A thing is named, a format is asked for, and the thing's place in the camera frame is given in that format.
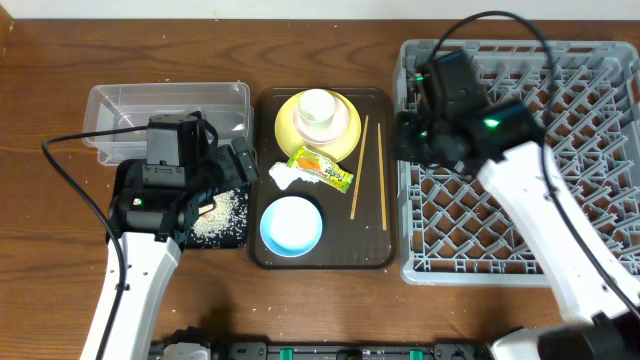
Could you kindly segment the yellow snack wrapper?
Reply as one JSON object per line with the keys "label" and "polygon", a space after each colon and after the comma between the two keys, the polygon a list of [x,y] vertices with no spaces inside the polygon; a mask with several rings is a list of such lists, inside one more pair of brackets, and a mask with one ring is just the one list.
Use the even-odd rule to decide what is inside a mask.
{"label": "yellow snack wrapper", "polygon": [[317,178],[341,193],[350,188],[354,175],[343,170],[329,157],[300,146],[287,161],[289,168],[300,170]]}

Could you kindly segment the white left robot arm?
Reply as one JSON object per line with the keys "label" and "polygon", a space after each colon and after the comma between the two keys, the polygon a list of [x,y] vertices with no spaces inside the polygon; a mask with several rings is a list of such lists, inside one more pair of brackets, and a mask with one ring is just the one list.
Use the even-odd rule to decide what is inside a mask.
{"label": "white left robot arm", "polygon": [[84,359],[143,359],[160,304],[202,208],[258,178],[243,137],[208,142],[180,165],[147,159],[117,167],[109,208],[104,284],[83,351]]}

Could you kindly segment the white paper cup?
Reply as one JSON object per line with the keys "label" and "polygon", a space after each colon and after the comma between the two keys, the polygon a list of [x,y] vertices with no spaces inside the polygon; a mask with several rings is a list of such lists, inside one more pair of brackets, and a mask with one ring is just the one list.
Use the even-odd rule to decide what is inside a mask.
{"label": "white paper cup", "polygon": [[336,100],[324,89],[304,91],[298,100],[297,110],[307,129],[324,130],[329,127],[336,111]]}

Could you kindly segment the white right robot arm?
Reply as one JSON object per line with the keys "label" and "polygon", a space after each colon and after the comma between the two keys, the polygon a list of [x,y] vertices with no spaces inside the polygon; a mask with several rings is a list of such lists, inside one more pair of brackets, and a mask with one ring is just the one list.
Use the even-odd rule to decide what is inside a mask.
{"label": "white right robot arm", "polygon": [[563,324],[495,340],[495,359],[636,359],[639,282],[612,255],[570,193],[517,101],[455,117],[401,112],[396,156],[423,164],[461,161],[506,211],[552,289]]}

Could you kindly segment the wooden chopstick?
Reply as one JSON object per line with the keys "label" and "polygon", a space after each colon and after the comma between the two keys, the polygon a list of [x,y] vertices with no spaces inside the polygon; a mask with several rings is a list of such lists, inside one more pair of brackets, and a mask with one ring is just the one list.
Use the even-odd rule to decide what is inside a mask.
{"label": "wooden chopstick", "polygon": [[382,140],[381,124],[377,124],[377,145],[378,145],[378,165],[379,165],[379,186],[380,186],[380,204],[381,204],[381,223],[382,230],[388,230],[387,220],[387,200],[386,200],[386,182],[384,168],[384,147]]}
{"label": "wooden chopstick", "polygon": [[358,156],[358,164],[357,164],[357,172],[355,177],[355,185],[354,185],[354,193],[352,197],[351,211],[350,211],[350,220],[355,220],[356,211],[357,211],[357,203],[360,191],[360,182],[362,175],[362,167],[364,163],[364,153],[366,149],[366,141],[367,141],[367,133],[368,133],[368,124],[369,124],[369,115],[365,116],[364,128],[362,130],[360,150]]}

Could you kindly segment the white napkin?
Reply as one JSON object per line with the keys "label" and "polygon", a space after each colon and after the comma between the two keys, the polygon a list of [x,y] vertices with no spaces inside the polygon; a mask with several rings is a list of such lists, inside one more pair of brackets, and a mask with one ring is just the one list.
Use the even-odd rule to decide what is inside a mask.
{"label": "white napkin", "polygon": [[296,180],[309,183],[319,182],[316,177],[297,168],[288,167],[284,162],[276,162],[268,173],[280,190],[286,190]]}

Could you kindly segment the light blue bowl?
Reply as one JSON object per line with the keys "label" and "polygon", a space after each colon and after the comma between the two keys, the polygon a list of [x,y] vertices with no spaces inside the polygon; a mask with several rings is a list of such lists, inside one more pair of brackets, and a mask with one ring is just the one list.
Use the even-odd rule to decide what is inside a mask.
{"label": "light blue bowl", "polygon": [[310,252],[320,241],[323,219],[319,209],[299,196],[285,196],[263,212],[259,233],[272,253],[295,258]]}

